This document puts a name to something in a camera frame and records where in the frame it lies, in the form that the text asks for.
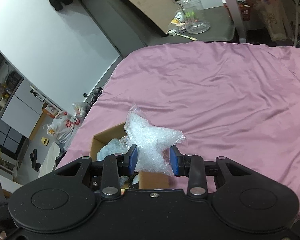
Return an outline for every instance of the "water bottle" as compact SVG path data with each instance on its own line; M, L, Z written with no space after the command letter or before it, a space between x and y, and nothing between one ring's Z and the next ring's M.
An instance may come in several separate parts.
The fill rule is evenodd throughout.
M187 32L198 34L210 28L200 0L177 0L177 4L185 20Z

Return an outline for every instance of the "metal screw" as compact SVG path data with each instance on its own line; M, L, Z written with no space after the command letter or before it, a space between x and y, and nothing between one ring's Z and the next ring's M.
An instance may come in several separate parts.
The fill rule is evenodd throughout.
M150 197L159 197L159 193L150 193Z
M190 189L190 193L196 196L203 195L206 190L203 187L193 187Z
M102 193L108 196L114 195L118 193L118 189L116 187L105 187L102 190Z

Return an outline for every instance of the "pink bed sheet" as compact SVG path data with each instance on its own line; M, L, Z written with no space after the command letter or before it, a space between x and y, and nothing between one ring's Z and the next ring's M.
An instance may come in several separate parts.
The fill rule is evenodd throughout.
M300 49L196 41L137 50L117 66L59 167L88 155L93 135L124 122L133 103L154 125L184 132L181 153L227 156L300 200ZM172 188L186 185L171 178Z

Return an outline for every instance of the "cabinet door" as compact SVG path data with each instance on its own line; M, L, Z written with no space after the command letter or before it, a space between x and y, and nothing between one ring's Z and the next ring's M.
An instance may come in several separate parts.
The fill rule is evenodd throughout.
M29 138L40 115L13 95L1 120L25 137Z
M41 114L43 102L36 98L34 94L31 94L30 90L30 83L24 79L14 95L17 96L27 106L32 108L35 112Z

